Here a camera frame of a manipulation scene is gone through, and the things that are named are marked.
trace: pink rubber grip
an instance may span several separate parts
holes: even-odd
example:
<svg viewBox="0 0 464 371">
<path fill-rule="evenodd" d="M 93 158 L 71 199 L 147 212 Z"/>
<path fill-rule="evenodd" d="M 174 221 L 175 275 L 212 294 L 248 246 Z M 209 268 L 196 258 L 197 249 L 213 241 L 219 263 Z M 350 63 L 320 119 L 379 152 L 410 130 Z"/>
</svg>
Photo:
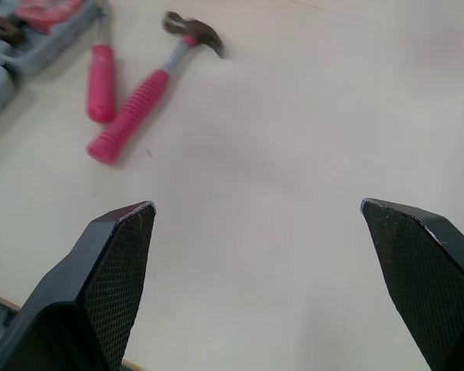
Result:
<svg viewBox="0 0 464 371">
<path fill-rule="evenodd" d="M 115 116 L 115 61 L 109 45 L 93 46 L 90 76 L 87 88 L 87 115 L 100 124 Z"/>
<path fill-rule="evenodd" d="M 157 70 L 139 85 L 115 121 L 91 142 L 87 153 L 99 162 L 114 163 L 128 139 L 159 102 L 169 78 L 166 71 Z"/>
</svg>

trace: pink screwdriver handle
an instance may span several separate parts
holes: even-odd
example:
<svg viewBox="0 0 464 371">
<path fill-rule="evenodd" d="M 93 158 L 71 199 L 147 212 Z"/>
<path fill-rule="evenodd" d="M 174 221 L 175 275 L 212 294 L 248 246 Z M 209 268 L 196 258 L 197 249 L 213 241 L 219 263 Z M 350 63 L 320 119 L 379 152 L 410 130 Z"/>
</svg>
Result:
<svg viewBox="0 0 464 371">
<path fill-rule="evenodd" d="M 87 115 L 100 124 L 115 116 L 115 61 L 109 45 L 93 46 L 89 85 L 87 91 Z"/>
<path fill-rule="evenodd" d="M 115 121 L 91 142 L 87 153 L 99 162 L 114 163 L 128 139 L 159 102 L 169 78 L 166 71 L 157 70 L 139 85 Z"/>
</svg>

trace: tool case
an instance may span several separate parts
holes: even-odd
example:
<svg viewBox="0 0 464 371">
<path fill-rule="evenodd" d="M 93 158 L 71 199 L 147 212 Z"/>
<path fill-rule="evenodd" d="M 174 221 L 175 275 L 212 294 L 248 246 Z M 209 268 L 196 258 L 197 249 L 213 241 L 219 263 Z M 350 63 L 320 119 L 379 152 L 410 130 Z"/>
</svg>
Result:
<svg viewBox="0 0 464 371">
<path fill-rule="evenodd" d="M 0 0 L 0 16 L 8 18 L 13 15 L 21 2 Z M 97 12 L 96 0 L 84 0 L 75 14 L 54 25 L 49 34 L 23 26 L 25 43 L 12 46 L 0 40 L 0 111 L 15 95 L 12 75 L 20 78 L 43 71 L 89 27 Z"/>
</svg>

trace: white table surface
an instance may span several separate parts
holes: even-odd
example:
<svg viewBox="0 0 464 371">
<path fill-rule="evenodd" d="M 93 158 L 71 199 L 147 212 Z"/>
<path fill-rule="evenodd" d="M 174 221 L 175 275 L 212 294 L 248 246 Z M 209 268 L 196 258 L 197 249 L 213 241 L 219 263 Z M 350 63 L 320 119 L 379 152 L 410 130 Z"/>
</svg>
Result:
<svg viewBox="0 0 464 371">
<path fill-rule="evenodd" d="M 464 0 L 113 1 L 120 102 L 208 22 L 116 167 L 85 152 L 92 29 L 0 116 L 0 295 L 19 305 L 90 220 L 152 200 L 126 357 L 150 370 L 428 368 L 360 215 L 375 197 L 464 233 Z"/>
</svg>

